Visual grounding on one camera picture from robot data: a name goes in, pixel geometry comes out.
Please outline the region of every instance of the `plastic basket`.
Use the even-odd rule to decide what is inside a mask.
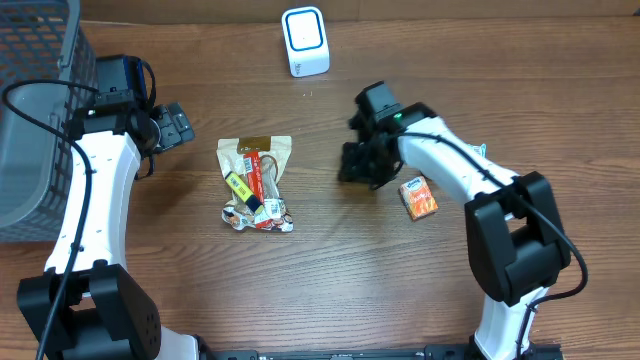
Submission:
[[[60,79],[97,87],[95,53],[79,25],[79,0],[0,3],[0,90],[18,80]],[[64,131],[90,92],[37,84],[9,100]],[[57,240],[71,184],[70,147],[0,108],[0,241]]]

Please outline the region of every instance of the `cable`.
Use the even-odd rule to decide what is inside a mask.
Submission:
[[[404,162],[400,161],[400,164],[398,164],[398,167],[395,168],[395,170],[393,170],[393,174],[389,175],[389,178],[386,179],[385,181],[381,182],[378,185],[373,185],[373,179],[369,180],[369,190],[371,191],[375,191],[380,189],[381,187],[385,186],[389,181],[392,181],[393,179],[396,178],[396,176],[398,176],[398,174],[400,173],[400,170],[402,170],[402,167],[404,166]]]
[[[399,138],[401,136],[419,137],[419,138],[435,140],[436,142],[441,142],[441,143],[449,146],[453,150],[455,150],[460,156],[462,156],[465,160],[467,160],[469,162],[469,164],[471,164],[471,166],[476,168],[482,175],[484,175],[484,177],[487,180],[491,181],[492,183],[494,183],[497,187],[499,187],[501,189],[507,189],[507,186],[505,184],[503,184],[498,179],[496,179],[491,174],[491,172],[489,172],[487,169],[483,168],[480,164],[478,164],[477,161],[475,161],[469,154],[467,154],[466,151],[461,149],[457,144],[453,143],[452,141],[450,141],[450,140],[448,140],[448,139],[446,139],[446,138],[444,138],[444,137],[442,137],[440,135],[414,133],[414,132],[405,132],[405,133],[393,134],[393,135],[391,135],[389,137],[389,139],[397,139],[397,138]],[[571,253],[573,253],[573,256],[578,261],[578,265],[580,266],[580,271],[582,273],[582,279],[580,280],[580,284],[578,284],[578,286],[575,287],[574,289],[569,290],[569,291],[565,291],[565,292],[562,292],[562,293],[558,293],[558,294],[543,296],[543,297],[541,297],[539,299],[536,299],[536,300],[532,301],[529,305],[527,305],[527,310],[525,311],[522,324],[520,325],[520,331],[518,332],[518,339],[516,341],[516,346],[517,346],[516,359],[520,359],[520,357],[522,356],[522,343],[524,341],[524,333],[526,332],[527,324],[529,323],[529,318],[531,317],[531,312],[537,311],[536,307],[538,305],[544,303],[544,302],[552,301],[552,300],[565,299],[565,298],[568,298],[568,297],[571,297],[571,296],[574,296],[574,295],[577,295],[578,293],[580,293],[587,286],[587,282],[589,281],[589,272],[588,272],[588,269],[587,269],[587,264],[584,261],[584,258],[582,257],[582,254],[580,254],[580,251],[578,251],[578,248],[576,248],[576,246],[564,234],[564,232],[562,232],[560,229],[558,229],[558,227],[556,227],[549,219],[547,219],[546,216],[544,216],[542,213],[540,213],[540,211],[538,211],[538,209],[536,209],[528,201],[526,201],[525,199],[523,199],[522,197],[520,197],[518,194],[516,194],[513,191],[510,191],[510,194],[513,195],[514,199],[518,203],[520,203],[520,205],[525,207],[531,214],[533,214],[536,218],[538,218],[538,220],[542,221],[543,223],[545,223],[545,225],[547,225],[549,228],[551,228],[551,230],[553,230],[553,232],[556,233],[556,235],[558,235],[558,237],[569,247],[569,250],[571,251]]]
[[[82,209],[80,210],[80,218],[78,220],[78,228],[76,230],[76,236],[71,245],[71,254],[69,255],[69,261],[67,262],[67,266],[64,270],[64,274],[62,275],[62,280],[60,281],[60,285],[58,287],[58,291],[56,292],[55,298],[53,300],[53,304],[51,306],[51,310],[49,310],[49,315],[47,315],[47,321],[44,325],[44,329],[42,330],[42,335],[40,337],[40,344],[38,345],[38,352],[36,353],[36,360],[42,360],[44,358],[44,351],[47,345],[47,341],[49,340],[49,336],[52,331],[53,321],[56,318],[60,307],[63,305],[64,295],[65,295],[65,287],[69,282],[69,278],[71,276],[71,272],[73,270],[73,266],[76,262],[76,258],[78,257],[78,251],[80,249],[80,242],[82,240],[82,233],[84,232],[84,225],[87,220],[87,212],[89,210],[89,199],[91,197],[91,175],[93,170],[91,169],[91,162],[89,161],[89,157],[82,150],[80,145],[78,145],[74,140],[69,138],[67,135],[62,132],[54,129],[53,127],[43,124],[40,121],[34,119],[33,117],[25,114],[16,108],[13,104],[9,102],[9,93],[22,86],[32,85],[32,84],[58,84],[58,85],[66,85],[67,87],[75,87],[79,89],[88,90],[91,92],[98,92],[98,89],[95,89],[91,86],[77,84],[69,81],[55,80],[55,79],[41,79],[41,80],[25,80],[18,81],[7,86],[2,91],[2,103],[11,111],[16,113],[21,118],[27,120],[33,125],[48,131],[49,133],[59,137],[62,141],[68,143],[73,147],[80,157],[82,158],[82,162],[84,163],[85,175],[86,175],[86,185],[84,190],[84,198],[82,200]]]
[[[132,58],[138,60],[140,65],[147,69],[149,73],[149,77],[151,77],[151,93],[149,94],[149,98],[147,99],[147,103],[145,104],[145,110],[147,113],[151,114],[151,110],[153,110],[153,105],[156,102],[156,76],[153,74],[153,70],[151,69],[151,65],[148,62],[140,59],[139,57],[132,56]]]

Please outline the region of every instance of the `yellow label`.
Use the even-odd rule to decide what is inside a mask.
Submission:
[[[231,189],[233,189],[233,192],[238,195],[242,202],[246,203],[249,197],[253,195],[249,187],[242,181],[242,179],[240,179],[238,174],[230,172],[225,178],[225,181],[229,184]]]

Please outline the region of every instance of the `white device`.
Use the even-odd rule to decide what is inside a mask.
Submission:
[[[329,70],[329,44],[322,13],[314,6],[287,10],[282,31],[293,77],[321,74]]]

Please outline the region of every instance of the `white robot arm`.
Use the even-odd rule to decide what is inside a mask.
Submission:
[[[77,141],[89,156],[93,187],[89,212],[73,271],[89,270],[96,260],[120,264],[126,270],[124,236],[133,179],[140,167],[140,152],[129,134],[112,131],[86,134]],[[45,272],[62,274],[69,261],[85,192],[84,164],[75,149],[74,171],[60,236],[47,260]]]
[[[482,322],[465,353],[511,360],[527,351],[529,304],[544,300],[570,260],[558,232],[538,217],[562,229],[548,182],[538,173],[521,177],[478,155],[424,104],[398,104],[383,82],[365,88],[356,104],[349,125],[358,131],[358,142],[344,144],[339,180],[377,189],[395,177],[400,162],[444,189],[464,208],[469,263],[486,293]],[[527,225],[510,232],[506,222],[513,217],[526,217]]]
[[[515,172],[500,167],[478,155],[449,130],[441,117],[426,118],[406,129],[408,133],[437,135],[453,142],[505,185],[511,184],[513,178],[518,176]],[[499,190],[458,152],[442,142],[402,136],[398,138],[398,148],[400,157],[407,165],[420,170],[427,178],[433,180],[461,207],[473,200],[477,194],[490,194]],[[547,290],[548,288],[539,287],[523,296],[520,302],[513,306],[495,301],[485,295],[482,321],[475,332],[474,340],[486,359],[511,360],[515,358],[516,340],[526,306],[531,301],[544,296]],[[529,320],[524,336],[523,352],[529,348],[528,334],[532,323],[533,316]]]

